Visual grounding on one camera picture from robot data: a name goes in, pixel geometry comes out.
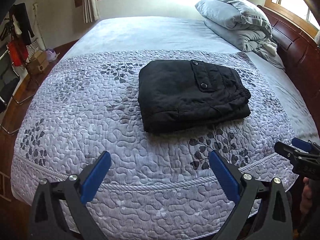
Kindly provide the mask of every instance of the black folded jacket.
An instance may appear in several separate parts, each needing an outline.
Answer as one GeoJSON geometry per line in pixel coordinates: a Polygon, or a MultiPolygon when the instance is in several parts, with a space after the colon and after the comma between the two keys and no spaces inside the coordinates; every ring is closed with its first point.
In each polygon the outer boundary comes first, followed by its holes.
{"type": "Polygon", "coordinates": [[[197,60],[155,60],[140,70],[146,132],[169,132],[245,118],[251,94],[236,70],[197,60]]]}

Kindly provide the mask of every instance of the curtain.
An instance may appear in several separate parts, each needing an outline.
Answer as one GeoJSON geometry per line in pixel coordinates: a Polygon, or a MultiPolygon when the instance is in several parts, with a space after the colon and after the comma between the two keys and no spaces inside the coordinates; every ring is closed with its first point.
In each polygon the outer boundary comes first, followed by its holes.
{"type": "Polygon", "coordinates": [[[315,37],[315,42],[318,46],[320,45],[320,31],[318,31],[318,34],[315,37]]]}
{"type": "Polygon", "coordinates": [[[82,5],[85,23],[91,23],[100,19],[97,0],[82,0],[82,5]]]}

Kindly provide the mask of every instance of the folded clothing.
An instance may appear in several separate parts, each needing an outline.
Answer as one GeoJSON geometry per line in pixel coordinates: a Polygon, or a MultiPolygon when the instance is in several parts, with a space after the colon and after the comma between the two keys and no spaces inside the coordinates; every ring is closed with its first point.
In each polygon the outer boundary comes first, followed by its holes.
{"type": "Polygon", "coordinates": [[[170,132],[250,115],[251,94],[232,68],[198,60],[155,60],[139,73],[146,132],[170,132]]]}
{"type": "Polygon", "coordinates": [[[253,51],[284,69],[272,42],[272,26],[265,13],[247,0],[200,0],[196,5],[204,23],[217,35],[244,52],[253,51]]]}

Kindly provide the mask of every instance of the blue gripper pad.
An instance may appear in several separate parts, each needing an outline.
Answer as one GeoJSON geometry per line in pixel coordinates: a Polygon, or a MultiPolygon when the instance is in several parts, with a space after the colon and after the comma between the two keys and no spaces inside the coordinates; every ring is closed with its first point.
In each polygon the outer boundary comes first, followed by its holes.
{"type": "Polygon", "coordinates": [[[81,203],[85,205],[93,200],[98,188],[111,167],[111,155],[105,152],[98,163],[94,163],[95,167],[87,176],[81,188],[81,203]]]}
{"type": "Polygon", "coordinates": [[[291,143],[294,147],[297,147],[302,151],[310,152],[312,150],[312,146],[310,143],[300,140],[298,138],[293,138],[291,143]]]}
{"type": "Polygon", "coordinates": [[[240,201],[239,184],[215,151],[209,153],[209,164],[228,200],[240,201]]]}

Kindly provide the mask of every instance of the human hand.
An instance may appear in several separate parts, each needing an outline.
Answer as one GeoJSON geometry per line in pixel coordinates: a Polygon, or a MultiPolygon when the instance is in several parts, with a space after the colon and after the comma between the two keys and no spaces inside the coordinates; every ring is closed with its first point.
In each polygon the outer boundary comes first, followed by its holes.
{"type": "Polygon", "coordinates": [[[306,214],[308,214],[310,208],[312,207],[312,192],[311,192],[311,188],[309,187],[309,179],[304,178],[303,182],[305,185],[304,185],[304,189],[302,192],[300,211],[301,211],[302,215],[306,215],[306,214]]]}

